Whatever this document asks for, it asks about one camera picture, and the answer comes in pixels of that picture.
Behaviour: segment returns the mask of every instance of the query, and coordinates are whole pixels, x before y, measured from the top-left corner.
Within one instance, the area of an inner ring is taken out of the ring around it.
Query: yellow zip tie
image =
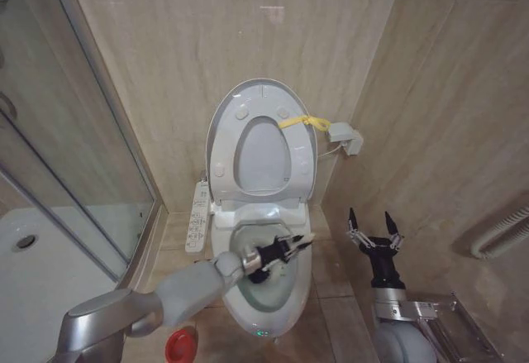
[[[303,115],[302,117],[291,117],[286,121],[279,122],[278,126],[280,129],[284,129],[285,127],[296,125],[301,122],[306,125],[313,125],[319,131],[327,131],[331,125],[327,119],[323,119],[322,117],[309,117],[308,115]]]

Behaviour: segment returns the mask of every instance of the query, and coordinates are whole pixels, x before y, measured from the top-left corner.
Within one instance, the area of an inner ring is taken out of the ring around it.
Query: marble wall
[[[369,261],[344,233],[406,237],[408,289],[454,290],[506,361],[529,357],[529,242],[488,262],[469,257],[484,228],[529,204],[527,0],[395,0],[351,119],[365,143],[341,157],[323,199],[365,320]]]
[[[79,0],[170,212],[187,212],[212,114],[251,78],[350,119],[393,0]],[[327,150],[320,136],[320,152]],[[318,168],[319,203],[335,159]]]

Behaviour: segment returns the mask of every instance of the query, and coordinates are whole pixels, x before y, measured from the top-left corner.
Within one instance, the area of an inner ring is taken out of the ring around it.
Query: red bottle cap
[[[174,332],[165,344],[165,359],[168,363],[193,363],[197,355],[197,343],[184,328]]]

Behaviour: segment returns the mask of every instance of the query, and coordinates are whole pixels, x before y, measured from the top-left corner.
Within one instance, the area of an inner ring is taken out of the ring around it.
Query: white pipe
[[[492,228],[489,228],[484,235],[472,243],[472,246],[470,247],[472,256],[479,258],[480,260],[490,260],[491,258],[500,256],[511,247],[529,237],[529,220],[524,221],[528,217],[529,206],[525,206],[514,214],[504,218]],[[493,246],[487,247],[488,244],[513,227],[516,228],[510,235],[499,240],[497,243],[494,243]]]

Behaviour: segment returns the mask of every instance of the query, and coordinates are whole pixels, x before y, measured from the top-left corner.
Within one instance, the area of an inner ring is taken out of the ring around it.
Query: toilet bowl
[[[278,127],[302,115],[307,110],[296,94],[271,79],[246,81],[219,104],[206,149],[215,256],[311,232],[307,201],[316,174],[316,136],[302,122]],[[265,282],[244,278],[230,289],[223,299],[235,320],[256,336],[288,331],[307,302],[311,255],[308,247],[289,263],[273,266]]]

